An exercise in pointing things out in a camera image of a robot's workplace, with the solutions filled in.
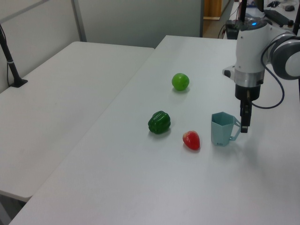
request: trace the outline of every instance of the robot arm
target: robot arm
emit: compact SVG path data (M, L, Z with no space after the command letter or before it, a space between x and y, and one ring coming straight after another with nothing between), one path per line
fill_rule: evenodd
M271 63L275 73L283 79L300 78L300 41L293 33L273 27L264 20L246 22L240 27L236 57L235 65L224 69L223 74L236 84L235 96L240 100L241 132L247 133L252 101L259 98L263 84L264 65Z

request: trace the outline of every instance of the wooden floor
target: wooden floor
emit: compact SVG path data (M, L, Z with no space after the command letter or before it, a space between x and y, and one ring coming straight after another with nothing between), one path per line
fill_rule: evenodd
M223 14L220 17L220 20L204 20L203 21L203 37L204 38L218 38L218 34L225 24L226 20L229 19L231 9L233 7L233 0L227 5Z

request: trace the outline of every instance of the red strawberry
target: red strawberry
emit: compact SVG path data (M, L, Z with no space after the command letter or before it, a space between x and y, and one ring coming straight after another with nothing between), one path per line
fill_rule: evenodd
M184 133L182 140L192 150L198 150L200 148L199 135L193 130Z

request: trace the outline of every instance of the green bell pepper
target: green bell pepper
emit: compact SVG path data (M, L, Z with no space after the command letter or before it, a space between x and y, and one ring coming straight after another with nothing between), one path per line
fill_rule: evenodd
M148 122L149 130L157 135L166 132L170 125L170 116L164 111L154 113Z

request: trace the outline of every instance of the black microphone stand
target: black microphone stand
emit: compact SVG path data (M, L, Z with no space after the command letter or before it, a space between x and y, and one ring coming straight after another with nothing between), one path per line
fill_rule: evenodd
M6 57L6 60L7 60L7 63L9 65L9 68L11 70L11 73L13 74L13 77L14 77L14 83L11 84L12 87L15 87L15 88L19 88L21 87L23 84L27 83L27 80L23 80L20 78L19 74L18 74L18 71L17 71L17 68L15 67L15 63L14 63L14 60L10 54L10 51L8 49L8 45L7 45L7 42L6 42L6 38L5 38L5 34L4 34L4 31L1 27L1 24L0 24L0 44L1 44L1 47L2 47L2 50L4 52L4 55Z

